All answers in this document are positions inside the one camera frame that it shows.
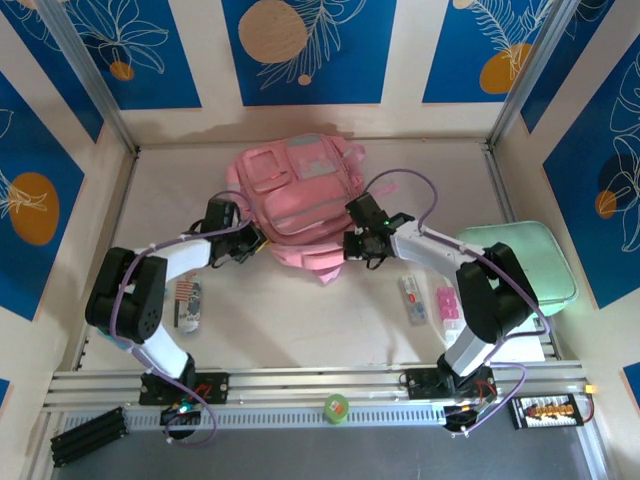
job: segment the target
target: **white wall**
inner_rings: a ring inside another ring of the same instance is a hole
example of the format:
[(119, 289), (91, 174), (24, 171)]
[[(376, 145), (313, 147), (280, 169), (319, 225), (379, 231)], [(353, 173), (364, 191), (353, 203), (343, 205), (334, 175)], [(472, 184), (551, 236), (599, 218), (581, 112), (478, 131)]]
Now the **white wall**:
[(502, 103), (422, 104), (449, 2), (398, 0), (380, 105), (244, 108), (221, 0), (170, 0), (202, 109), (126, 111), (123, 117), (141, 145), (260, 141), (308, 131), (358, 138), (484, 137)]
[(0, 378), (11, 382), (0, 416), (0, 478), (10, 480), (20, 473), (51, 374), (81, 318), (80, 296), (124, 150), (108, 128), (94, 145), (2, 15), (0, 45), (0, 71), (85, 174), (36, 318), (29, 322), (0, 308)]
[(628, 479), (640, 476), (640, 409), (622, 368), (640, 361), (640, 290), (596, 309), (542, 164), (639, 34), (638, 1), (617, 0), (533, 133), (519, 119), (496, 152), (518, 219), (551, 228), (578, 280), (580, 298), (558, 315), (558, 335), (599, 389), (596, 420)]

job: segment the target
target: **purple cable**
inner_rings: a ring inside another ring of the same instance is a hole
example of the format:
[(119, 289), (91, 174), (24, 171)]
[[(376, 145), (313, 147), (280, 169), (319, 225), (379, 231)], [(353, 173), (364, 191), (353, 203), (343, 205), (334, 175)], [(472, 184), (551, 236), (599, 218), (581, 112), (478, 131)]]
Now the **purple cable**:
[(154, 375), (159, 376), (165, 382), (170, 383), (174, 387), (179, 388), (180, 390), (185, 392), (190, 397), (193, 397), (198, 403), (202, 404), (202, 406), (207, 410), (207, 412), (209, 412), (209, 415), (211, 415), (211, 419), (213, 421), (213, 429), (211, 430), (211, 433), (207, 438), (205, 438), (204, 440), (199, 441), (199, 442), (193, 442), (193, 443), (173, 442), (173, 439), (171, 439), (171, 437), (169, 437), (169, 424), (165, 426), (164, 432), (165, 432), (165, 435), (167, 435), (167, 440), (169, 441), (169, 439), (171, 439), (170, 443), (172, 443), (174, 445), (180, 445), (182, 447), (202, 447), (202, 446), (208, 444), (209, 442), (211, 442), (211, 440), (213, 440), (213, 438), (216, 435), (217, 429), (218, 429), (217, 428), (218, 427), (218, 422), (216, 420), (215, 412), (209, 406), (209, 404), (202, 397), (200, 397), (197, 393), (195, 393), (190, 388), (182, 385), (180, 382), (178, 382), (175, 379), (171, 378), (170, 376), (166, 375), (159, 368), (157, 368), (151, 362), (151, 360), (144, 354), (144, 352), (142, 350), (140, 350), (140, 348), (134, 342), (132, 342), (129, 339), (120, 337), (116, 333), (116, 323), (118, 321), (118, 311), (120, 310), (120, 305), (122, 304), (122, 299), (124, 298), (125, 289), (126, 289), (127, 285), (129, 284), (129, 282), (131, 281), (131, 277), (133, 275), (134, 270), (136, 269), (136, 267), (142, 261), (143, 258), (147, 257), (148, 255), (150, 255), (150, 254), (152, 254), (154, 252), (157, 252), (158, 250), (162, 250), (163, 248), (171, 247), (171, 246), (177, 245), (179, 243), (190, 242), (190, 241), (193, 241), (193, 240), (200, 240), (200, 239), (203, 239), (203, 238), (216, 237), (218, 235), (224, 235), (225, 233), (238, 232), (238, 231), (242, 230), (244, 227), (246, 227), (253, 220), (253, 215), (254, 215), (255, 210), (253, 208), (253, 202), (251, 201), (251, 199), (249, 199), (243, 193), (236, 192), (236, 191), (233, 191), (233, 190), (224, 190), (222, 192), (218, 192), (213, 197), (216, 198), (216, 197), (220, 197), (222, 195), (238, 195), (238, 196), (242, 197), (247, 202), (247, 204), (249, 205), (249, 216), (245, 220), (240, 222), (238, 225), (236, 225), (235, 227), (227, 228), (225, 230), (218, 230), (218, 231), (215, 231), (215, 232), (199, 233), (199, 234), (195, 234), (195, 235), (179, 237), (179, 238), (176, 238), (176, 239), (173, 239), (173, 240), (169, 240), (169, 241), (166, 241), (166, 242), (163, 242), (163, 243), (159, 243), (158, 245), (154, 245), (153, 247), (149, 247), (146, 250), (144, 250), (141, 253), (139, 253), (136, 256), (136, 258), (133, 259), (133, 261), (131, 262), (131, 265), (129, 265), (129, 268), (127, 268), (127, 271), (125, 272), (124, 276), (122, 277), (122, 283), (120, 284), (120, 288), (118, 289), (118, 293), (116, 294), (116, 299), (115, 299), (115, 301), (113, 303), (113, 309), (111, 310), (111, 319), (110, 319), (110, 322), (109, 322), (109, 333), (110, 333), (111, 337), (116, 342), (123, 343), (128, 348), (131, 348), (132, 355), (140, 363), (142, 363), (142, 365), (144, 365), (145, 367), (150, 369), (151, 373), (153, 373)]
[[(455, 242), (452, 242), (450, 240), (447, 240), (447, 239), (444, 239), (444, 238), (441, 238), (441, 237), (438, 237), (438, 236), (435, 236), (435, 235), (431, 235), (428, 232), (421, 231), (421, 233), (425, 237), (428, 237), (428, 238), (430, 238), (432, 240), (435, 240), (435, 241), (440, 242), (440, 243), (442, 243), (444, 245), (447, 245), (448, 247), (454, 248), (456, 250), (460, 250), (462, 253), (465, 253), (467, 255), (472, 256), (473, 258), (475, 258), (476, 260), (478, 260), (479, 262), (483, 263), (488, 268), (493, 270), (496, 273), (496, 275), (498, 275), (502, 280), (507, 282), (507, 284), (511, 288), (513, 288), (515, 290), (515, 292), (518, 295), (520, 295), (520, 297), (522, 297), (522, 299), (526, 302), (526, 304), (529, 306), (529, 308), (531, 308), (531, 310), (538, 316), (538, 318), (542, 322), (542, 325), (543, 325), (543, 329), (542, 330), (538, 330), (538, 331), (535, 331), (535, 332), (511, 333), (511, 334), (505, 335), (504, 338), (502, 338), (501, 340), (499, 340), (496, 343), (496, 346), (485, 357), (483, 363), (486, 363), (486, 364), (490, 363), (491, 359), (498, 353), (498, 351), (502, 348), (502, 346), (506, 342), (508, 342), (509, 340), (512, 340), (514, 338), (537, 337), (539, 335), (548, 335), (551, 332), (551, 325), (549, 324), (549, 319), (547, 319), (546, 315), (544, 313), (542, 313), (542, 310), (540, 310), (540, 307), (531, 298), (531, 296), (520, 285), (518, 285), (517, 282), (513, 278), (511, 278), (507, 272), (502, 270), (498, 265), (496, 265), (495, 263), (493, 263), (491, 260), (489, 260), (488, 258), (484, 257), (483, 255), (480, 255), (479, 253), (476, 253), (473, 250), (467, 249), (464, 246), (458, 245)], [(455, 436), (457, 436), (457, 435), (468, 435), (469, 433), (474, 431), (476, 428), (478, 428), (480, 425), (482, 425), (484, 422), (489, 420), (491, 417), (493, 417), (493, 415), (496, 414), (496, 412), (498, 410), (500, 410), (502, 407), (504, 407), (507, 404), (507, 402), (509, 400), (511, 400), (511, 398), (513, 398), (513, 396), (516, 393), (518, 393), (518, 391), (522, 388), (522, 385), (524, 385), (524, 382), (527, 380), (527, 367), (525, 367), (521, 363), (495, 362), (495, 363), (492, 363), (491, 365), (493, 365), (495, 367), (503, 367), (503, 368), (518, 368), (518, 369), (522, 370), (522, 377), (520, 378), (520, 381), (518, 381), (516, 386), (513, 387), (513, 389), (504, 397), (504, 399), (502, 400), (500, 405), (498, 405), (497, 408), (494, 408), (493, 410), (491, 410), (484, 417), (482, 417), (477, 423), (475, 423), (473, 426), (471, 426), (470, 428), (468, 428), (464, 432), (454, 433), (453, 435), (455, 435)]]
[(438, 189), (436, 188), (435, 183), (433, 183), (433, 181), (426, 175), (423, 175), (420, 172), (416, 172), (415, 170), (411, 170), (410, 168), (392, 168), (390, 170), (385, 170), (384, 172), (379, 173), (378, 175), (373, 177), (371, 181), (367, 183), (367, 186), (364, 187), (364, 191), (366, 192), (367, 190), (369, 190), (371, 185), (373, 185), (373, 183), (376, 180), (386, 175), (389, 175), (391, 173), (410, 173), (411, 175), (415, 175), (416, 177), (421, 178), (422, 180), (427, 182), (427, 185), (429, 185), (429, 187), (431, 187), (431, 191), (433, 192), (433, 203), (431, 203), (431, 206), (427, 209), (427, 211), (424, 212), (422, 216), (418, 219), (418, 229), (422, 229), (422, 224), (427, 219), (427, 217), (431, 215), (431, 212), (433, 212), (436, 206), (438, 205)]

